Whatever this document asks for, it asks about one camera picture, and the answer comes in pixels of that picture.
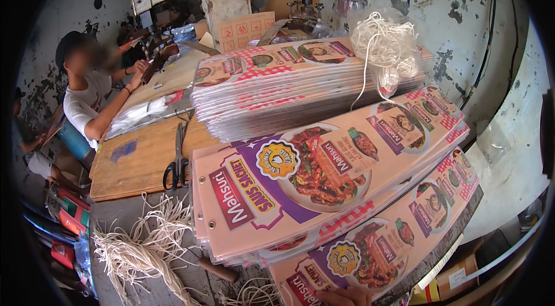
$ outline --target blue container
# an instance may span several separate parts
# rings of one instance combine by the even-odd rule
[[[58,137],[77,160],[82,160],[87,156],[90,150],[87,139],[68,120],[58,131]]]

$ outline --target worker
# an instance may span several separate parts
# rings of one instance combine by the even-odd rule
[[[92,70],[91,45],[87,35],[78,31],[69,32],[60,40],[55,59],[59,70],[68,77],[64,113],[96,150],[98,141],[123,103],[141,84],[148,63],[137,60],[133,66],[122,68],[111,76],[102,75]],[[107,104],[104,97],[110,92],[112,81],[119,81],[131,73],[135,73],[131,81]]]
[[[121,22],[119,27],[118,37],[115,39],[115,42],[117,42],[118,46],[121,46],[129,41],[133,31],[129,29],[129,25],[125,21]]]
[[[347,287],[347,289],[330,288],[327,292],[316,291],[316,297],[335,306],[371,306],[372,295],[368,289]]]
[[[21,110],[21,98],[25,93],[19,87],[16,88],[16,98],[13,105],[12,137],[15,144],[23,151],[23,160],[32,173],[41,175],[48,182],[56,183],[68,191],[74,192],[82,197],[86,197],[90,191],[90,185],[86,188],[79,188],[68,180],[59,168],[54,165],[39,150],[47,135],[44,131],[32,131],[21,120],[18,115]]]

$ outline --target black scissors handle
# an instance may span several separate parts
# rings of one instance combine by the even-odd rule
[[[168,174],[171,171],[171,188],[168,188],[166,186],[166,180],[168,177]],[[170,164],[168,164],[168,167],[166,168],[166,171],[164,171],[164,177],[162,178],[162,184],[164,185],[164,189],[167,191],[175,191],[177,189],[177,166],[175,165],[175,162],[171,162]]]
[[[181,165],[179,167],[179,182],[181,182],[181,187],[185,187],[185,167],[189,165],[189,160],[187,158],[181,159]]]
[[[164,177],[163,177],[163,185],[165,190],[172,191],[172,192],[177,190],[177,181],[181,182],[181,188],[185,186],[185,167],[187,165],[189,165],[189,160],[187,158],[181,159],[179,172],[177,172],[177,164],[175,162],[171,162],[170,164],[168,164],[166,171],[164,171]],[[166,186],[166,181],[170,171],[171,171],[171,188],[168,188]]]

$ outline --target peeling paint wall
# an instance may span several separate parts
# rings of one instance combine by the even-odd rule
[[[418,41],[436,59],[425,64],[426,81],[436,81],[457,105],[474,84],[482,64],[489,34],[491,0],[367,0],[370,7],[393,7],[412,19]],[[344,18],[333,16],[333,0],[323,0],[323,22],[342,26]],[[518,71],[528,31],[528,15],[522,0],[515,0],[520,45],[515,59]],[[510,59],[515,47],[515,24],[511,0],[497,0],[495,32],[488,67],[480,85],[464,109],[466,122],[476,133],[476,123],[491,120],[506,92]]]
[[[67,77],[60,75],[54,63],[59,40],[72,30],[85,31],[87,20],[98,23],[97,40],[114,43],[119,24],[125,13],[132,14],[129,0],[102,0],[98,10],[94,0],[53,0],[40,13],[37,24],[24,53],[17,85],[26,92],[19,116],[29,127],[44,129],[57,107],[56,97],[66,89]],[[46,157],[52,158],[61,142],[53,138],[42,148]],[[35,205],[41,205],[45,180],[31,173],[15,149],[14,169],[24,195]]]

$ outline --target black cap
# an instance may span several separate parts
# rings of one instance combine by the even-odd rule
[[[23,98],[25,96],[25,92],[21,91],[21,88],[17,87],[16,88],[16,100],[19,98]]]
[[[70,31],[60,40],[58,48],[56,48],[55,57],[56,66],[59,71],[66,74],[66,69],[64,68],[66,57],[73,52],[73,50],[87,43],[87,41],[87,35],[78,31]]]

